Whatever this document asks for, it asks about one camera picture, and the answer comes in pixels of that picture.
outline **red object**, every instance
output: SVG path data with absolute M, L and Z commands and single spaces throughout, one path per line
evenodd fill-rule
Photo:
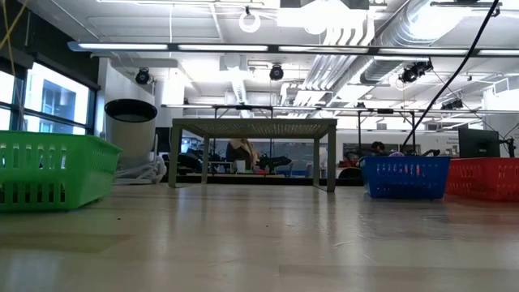
M 519 158 L 453 159 L 446 193 L 479 200 L 519 202 Z

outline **desk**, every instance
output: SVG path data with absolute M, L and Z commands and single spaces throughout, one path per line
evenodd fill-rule
M 211 138 L 243 139 L 312 139 L 314 165 L 319 165 L 320 139 L 328 136 L 328 165 L 336 162 L 337 120 L 334 118 L 174 118 L 169 155 L 169 186 L 176 187 L 177 160 L 182 130 L 204 137 L 202 183 L 207 183 Z M 314 187 L 319 187 L 319 167 L 313 171 Z M 326 191 L 335 191 L 335 167 L 328 170 Z

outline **computer monitor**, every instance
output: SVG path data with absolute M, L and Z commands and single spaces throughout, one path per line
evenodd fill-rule
M 460 157 L 501 157 L 500 136 L 496 131 L 458 129 Z

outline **hanging wire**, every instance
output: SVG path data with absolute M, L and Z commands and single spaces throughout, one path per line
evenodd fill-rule
M 13 24 L 11 25 L 11 27 L 9 29 L 7 29 L 6 35 L 3 37 L 2 41 L 0 41 L 0 49 L 3 48 L 3 46 L 6 44 L 7 39 L 11 36 L 11 33 L 13 32 L 13 29 L 15 29 L 15 26 L 18 23 L 19 18 L 24 13 L 25 7 L 27 7 L 27 3 L 28 2 L 29 2 L 29 0 L 25 0 L 24 4 L 22 5 L 22 8 L 18 12 L 18 15 L 15 17 L 15 20 L 13 21 Z
M 441 81 L 441 83 L 443 83 L 445 85 L 445 82 L 443 79 L 440 78 L 440 76 L 436 73 L 436 71 L 432 71 L 436 77 L 438 77 L 438 79 Z M 456 93 L 454 93 L 453 90 L 451 90 L 451 88 L 449 86 L 447 86 L 447 89 L 455 96 L 457 97 Z M 485 120 L 483 118 L 481 118 L 478 114 L 476 114 L 475 111 L 473 111 L 465 102 L 461 101 L 461 103 L 463 104 L 464 107 L 466 107 L 467 109 L 469 109 L 472 114 L 474 114 L 474 116 L 476 116 L 476 118 L 479 118 L 481 120 L 481 122 L 483 124 L 485 124 L 487 127 L 489 127 L 491 130 L 493 130 L 494 132 L 497 133 L 497 135 L 499 135 L 501 137 L 502 140 L 506 140 L 505 137 L 511 132 L 513 131 L 513 129 L 515 129 L 518 125 L 514 126 L 512 130 L 510 130 L 506 135 L 501 135 L 496 129 L 494 129 L 491 125 L 488 124 L 488 122 L 485 122 Z M 508 153 L 508 155 L 510 155 L 510 152 L 508 151 L 508 149 L 505 147 L 504 150 L 506 150 L 506 152 Z
M 463 61 L 461 61 L 460 66 L 456 69 L 456 71 L 451 76 L 451 78 L 444 84 L 444 86 L 438 91 L 438 93 L 436 93 L 435 97 L 432 99 L 432 101 L 429 104 L 429 106 L 423 111 L 422 116 L 420 117 L 418 122 L 414 125 L 413 130 L 407 135 L 407 138 L 405 138 L 404 143 L 402 143 L 401 149 L 404 148 L 407 145 L 407 142 L 409 141 L 411 136 L 414 135 L 414 133 L 416 132 L 416 129 L 418 128 L 418 126 L 420 125 L 422 120 L 426 117 L 426 115 L 432 109 L 432 106 L 436 103 L 436 101 L 442 95 L 442 93 L 444 93 L 445 89 L 447 89 L 447 87 L 456 79 L 458 74 L 460 74 L 461 70 L 463 70 L 463 67 L 469 61 L 470 56 L 472 55 L 472 53 L 476 49 L 476 45 L 478 45 L 479 39 L 481 38 L 481 35 L 485 31 L 485 28 L 487 27 L 487 24 L 490 21 L 490 18 L 492 17 L 492 15 L 494 14 L 494 10 L 497 7 L 497 5 L 499 4 L 499 2 L 500 2 L 500 0 L 494 0 L 494 2 L 492 3 L 490 9 L 488 10 L 488 13 L 487 13 L 487 16 L 485 17 L 485 20 L 483 21 L 483 23 L 481 24 L 481 27 L 478 30 L 478 34 L 474 38 L 474 41 L 472 42 L 472 45 L 470 46 L 470 49 L 467 52 L 467 55 L 463 58 Z
M 9 23 L 7 22 L 7 3 L 6 3 L 6 0 L 3 0 L 2 3 L 3 3 L 3 19 L 4 19 L 4 24 L 6 25 L 6 31 L 8 31 L 9 30 Z M 13 72 L 13 76 L 16 76 L 15 62 L 14 62 L 15 59 L 13 58 L 13 49 L 12 49 L 12 46 L 11 46 L 11 37 L 9 35 L 7 35 L 7 48 L 9 49 L 9 60 L 11 61 L 11 70 Z M 15 90 L 16 100 L 20 103 L 21 99 L 19 98 L 18 87 L 15 86 L 14 90 Z

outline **floor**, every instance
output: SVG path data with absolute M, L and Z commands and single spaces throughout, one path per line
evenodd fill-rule
M 0 215 L 0 291 L 517 291 L 519 204 L 360 187 L 116 187 Z

